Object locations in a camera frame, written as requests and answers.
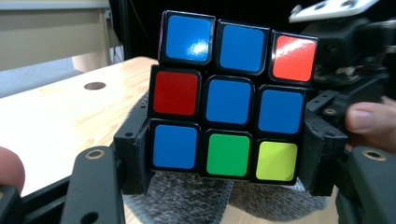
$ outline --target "human hand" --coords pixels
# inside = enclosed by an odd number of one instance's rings
[[[396,155],[396,101],[383,97],[383,104],[356,103],[346,111],[349,140],[346,149],[376,147]]]
[[[10,185],[21,194],[25,172],[21,159],[14,152],[0,147],[0,186]]]

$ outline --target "screw hole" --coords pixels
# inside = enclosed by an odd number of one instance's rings
[[[105,151],[102,149],[96,149],[96,150],[92,150],[87,152],[87,154],[85,154],[85,159],[87,160],[97,160],[101,157],[103,157],[103,155],[105,155]]]
[[[385,161],[387,159],[382,153],[372,150],[363,151],[363,155],[375,161]]]
[[[81,219],[81,224],[92,224],[99,218],[98,214],[95,212],[90,212],[85,214]]]

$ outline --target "blue square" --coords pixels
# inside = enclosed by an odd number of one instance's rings
[[[260,131],[286,134],[299,132],[304,109],[304,96],[300,92],[264,90],[260,103]]]
[[[152,162],[156,167],[192,169],[195,166],[198,131],[192,127],[160,124],[155,127]]]
[[[244,125],[248,123],[253,84],[248,79],[213,76],[207,81],[206,119]]]
[[[214,22],[206,18],[171,15],[166,30],[166,56],[207,63],[211,60]]]
[[[220,22],[218,64],[223,70],[260,75],[264,70],[269,29]]]

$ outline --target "gray fabric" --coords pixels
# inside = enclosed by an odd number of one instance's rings
[[[255,217],[286,221],[327,206],[296,186],[254,185],[203,179],[198,175],[158,172],[147,196],[125,195],[124,201],[142,223],[220,223],[227,203]]]
[[[157,172],[147,196],[124,196],[143,223],[220,223],[233,181]]]
[[[255,217],[271,221],[290,221],[327,207],[328,197],[313,197],[294,188],[234,182],[229,204]]]

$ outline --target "rubik's cube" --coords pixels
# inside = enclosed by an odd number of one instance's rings
[[[292,185],[318,40],[165,11],[148,92],[153,171]]]

